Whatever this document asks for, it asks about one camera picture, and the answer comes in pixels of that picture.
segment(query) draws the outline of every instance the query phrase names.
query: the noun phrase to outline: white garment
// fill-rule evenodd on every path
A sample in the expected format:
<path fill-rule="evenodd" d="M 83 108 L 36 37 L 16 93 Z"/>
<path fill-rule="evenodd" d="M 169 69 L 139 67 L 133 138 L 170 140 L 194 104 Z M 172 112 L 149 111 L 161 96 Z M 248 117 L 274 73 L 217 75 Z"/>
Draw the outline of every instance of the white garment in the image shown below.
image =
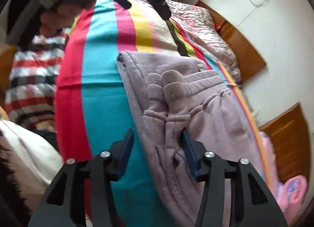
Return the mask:
<path fill-rule="evenodd" d="M 26 205 L 34 210 L 63 162 L 59 153 L 41 136 L 17 124 L 0 120 L 1 157 L 9 161 L 15 180 L 25 198 Z"/>

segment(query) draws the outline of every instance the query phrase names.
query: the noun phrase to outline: metal screw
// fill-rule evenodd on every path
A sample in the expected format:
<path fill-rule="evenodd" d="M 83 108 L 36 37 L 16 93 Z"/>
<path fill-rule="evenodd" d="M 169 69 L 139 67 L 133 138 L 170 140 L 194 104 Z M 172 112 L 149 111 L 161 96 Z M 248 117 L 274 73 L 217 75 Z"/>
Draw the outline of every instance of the metal screw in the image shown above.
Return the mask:
<path fill-rule="evenodd" d="M 67 164 L 72 165 L 73 163 L 75 163 L 75 159 L 74 158 L 69 158 L 66 161 Z"/>
<path fill-rule="evenodd" d="M 111 155 L 111 153 L 110 153 L 109 151 L 103 151 L 103 152 L 100 153 L 100 156 L 101 156 L 102 158 L 107 158 L 107 157 L 109 157 L 110 155 Z"/>
<path fill-rule="evenodd" d="M 207 158 L 213 158 L 215 156 L 215 153 L 212 151 L 207 151 L 204 153 L 205 157 Z"/>
<path fill-rule="evenodd" d="M 244 165 L 248 165 L 250 163 L 250 161 L 246 158 L 241 158 L 240 159 L 240 163 L 244 164 Z"/>

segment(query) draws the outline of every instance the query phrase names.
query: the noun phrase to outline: human hand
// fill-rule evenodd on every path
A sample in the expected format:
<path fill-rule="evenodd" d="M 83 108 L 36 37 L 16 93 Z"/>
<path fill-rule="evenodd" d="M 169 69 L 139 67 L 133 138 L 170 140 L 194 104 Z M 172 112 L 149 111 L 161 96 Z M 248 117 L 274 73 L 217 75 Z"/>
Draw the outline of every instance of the human hand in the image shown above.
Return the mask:
<path fill-rule="evenodd" d="M 40 16 L 41 27 L 40 34 L 45 37 L 54 36 L 58 29 L 71 26 L 73 19 L 79 15 L 83 9 L 91 9 L 95 5 L 96 0 L 87 5 L 71 5 L 61 4 L 57 12 L 45 12 Z"/>

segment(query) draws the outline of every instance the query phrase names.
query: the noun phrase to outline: blue stripe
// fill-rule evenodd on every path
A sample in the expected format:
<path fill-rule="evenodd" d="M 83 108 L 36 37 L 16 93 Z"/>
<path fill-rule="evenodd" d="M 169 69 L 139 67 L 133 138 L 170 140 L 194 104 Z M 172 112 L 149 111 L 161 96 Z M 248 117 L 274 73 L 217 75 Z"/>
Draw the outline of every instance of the blue stripe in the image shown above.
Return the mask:
<path fill-rule="evenodd" d="M 108 150 L 128 128 L 135 141 L 125 176 L 112 182 L 117 211 L 127 227 L 175 226 L 154 187 L 131 117 L 116 60 L 117 21 L 112 0 L 97 0 L 82 64 L 82 104 L 92 155 Z"/>

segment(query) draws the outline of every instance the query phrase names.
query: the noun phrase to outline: checkered cloth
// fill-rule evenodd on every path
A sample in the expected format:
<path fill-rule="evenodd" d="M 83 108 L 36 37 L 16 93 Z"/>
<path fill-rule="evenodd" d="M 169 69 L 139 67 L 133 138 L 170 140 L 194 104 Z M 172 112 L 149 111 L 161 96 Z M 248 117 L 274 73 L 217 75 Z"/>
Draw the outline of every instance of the checkered cloth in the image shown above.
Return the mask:
<path fill-rule="evenodd" d="M 5 109 L 12 122 L 27 129 L 53 120 L 56 78 L 67 34 L 53 38 L 35 36 L 25 51 L 16 52 L 9 75 Z"/>

